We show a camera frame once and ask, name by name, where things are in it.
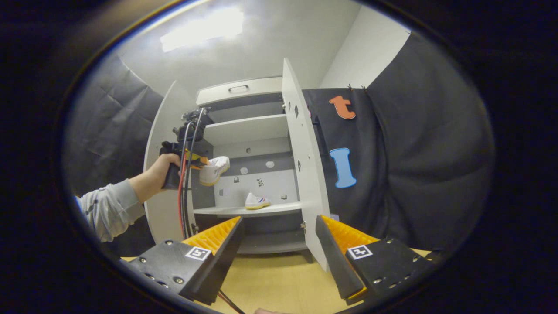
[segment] black cable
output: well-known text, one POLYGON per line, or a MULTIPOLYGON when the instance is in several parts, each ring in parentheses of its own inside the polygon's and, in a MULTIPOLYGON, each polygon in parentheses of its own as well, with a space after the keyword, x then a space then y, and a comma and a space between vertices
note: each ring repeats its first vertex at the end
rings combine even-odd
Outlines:
MULTIPOLYGON (((182 177, 182 173, 186 171, 185 169, 182 169, 182 165, 184 165, 184 157, 186 154, 186 140, 188 138, 188 130, 190 130, 190 125, 192 125, 192 121, 188 122, 188 124, 186 125, 186 130, 184 131, 184 143, 182 144, 182 152, 180 154, 180 177, 182 177)), ((188 187, 184 187, 184 185, 182 185, 182 193, 180 195, 180 219, 182 223, 182 236, 184 237, 184 239, 188 239, 190 236, 187 230, 188 216, 184 216, 184 189, 186 189, 187 192, 188 187)))
POLYGON ((194 154, 194 144, 196 143, 196 135, 198 134, 198 128, 200 126, 200 122, 201 122, 201 116, 204 114, 205 112, 205 108, 202 108, 200 111, 200 116, 198 117, 198 121, 196 123, 196 129, 194 130, 194 137, 192 138, 192 145, 190 146, 190 155, 188 158, 188 167, 186 167, 186 178, 185 178, 185 182, 182 183, 182 186, 186 187, 185 189, 182 190, 182 195, 184 196, 184 200, 183 200, 183 206, 180 207, 180 211, 181 211, 181 215, 182 217, 184 217, 182 220, 186 222, 186 227, 189 228, 190 225, 188 224, 188 214, 186 211, 186 203, 188 200, 188 178, 190 177, 190 165, 192 164, 192 155, 194 154))
POLYGON ((227 297, 227 295, 223 292, 223 290, 219 289, 219 293, 223 296, 223 298, 227 299, 228 303, 230 302, 229 305, 230 305, 235 311, 237 311, 237 312, 240 313, 240 314, 246 314, 246 313, 244 313, 236 304, 234 304, 234 302, 231 301, 231 300, 229 299, 229 297, 227 297))

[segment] white cabinet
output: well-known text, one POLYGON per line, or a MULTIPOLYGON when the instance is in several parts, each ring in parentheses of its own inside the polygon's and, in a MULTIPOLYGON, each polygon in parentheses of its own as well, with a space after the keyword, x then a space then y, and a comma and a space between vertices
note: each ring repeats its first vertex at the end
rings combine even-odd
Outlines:
MULTIPOLYGON (((256 94, 266 93, 281 93, 285 113, 240 118, 210 124, 205 128, 204 140, 212 145, 213 156, 228 156, 231 159, 231 169, 213 186, 215 206, 194 208, 190 200, 192 197, 196 198, 196 193, 191 195, 189 192, 190 222, 194 222, 194 219, 202 221, 208 217, 228 218, 240 215, 248 219, 247 226, 250 220, 257 226, 259 221, 284 223, 287 217, 295 217, 298 220, 295 221, 296 226, 291 225, 283 231, 272 228, 274 231, 258 235, 249 235, 247 231, 239 253, 275 253, 308 248, 325 270, 325 255, 315 233, 316 216, 329 215, 324 173, 306 102, 288 60, 284 60, 282 77, 240 81, 202 89, 198 93, 196 105, 212 103, 211 111, 229 110, 227 102, 231 99, 235 99, 235 106, 238 106, 239 103, 242 104, 242 97, 248 99, 256 94), (239 168, 233 170, 235 160, 238 163, 242 160, 243 163, 254 164, 253 167, 257 168, 257 163, 265 163, 262 158, 267 156, 280 156, 282 166, 265 169, 259 165, 260 171, 243 175, 239 168), (270 196, 272 205, 259 210, 244 209, 244 199, 250 191, 255 194, 258 191, 261 196, 270 196)), ((168 116, 165 112, 176 110, 169 107, 166 98, 153 123, 146 160, 148 156, 152 159, 156 149, 151 137, 156 138, 159 145, 164 140, 176 141, 176 136, 163 139, 154 134, 160 132, 161 123, 166 123, 165 130, 180 125, 169 125, 168 120, 162 120, 168 116)), ((146 204, 147 218, 155 242, 167 238, 181 240, 176 194, 176 191, 167 191, 161 193, 156 202, 148 201, 146 204), (169 208, 161 208, 160 205, 163 204, 169 208)))

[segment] shoe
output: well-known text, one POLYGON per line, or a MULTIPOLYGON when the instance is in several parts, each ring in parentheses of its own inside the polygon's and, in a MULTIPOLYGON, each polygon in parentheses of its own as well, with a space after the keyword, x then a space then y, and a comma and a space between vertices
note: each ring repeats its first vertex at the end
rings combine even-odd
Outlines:
POLYGON ((244 208, 247 210, 258 210, 262 207, 271 205, 270 200, 265 197, 257 197, 252 192, 248 193, 244 208))
POLYGON ((200 169, 200 184, 210 187, 219 181, 221 174, 229 170, 228 157, 220 156, 209 160, 209 165, 200 169))

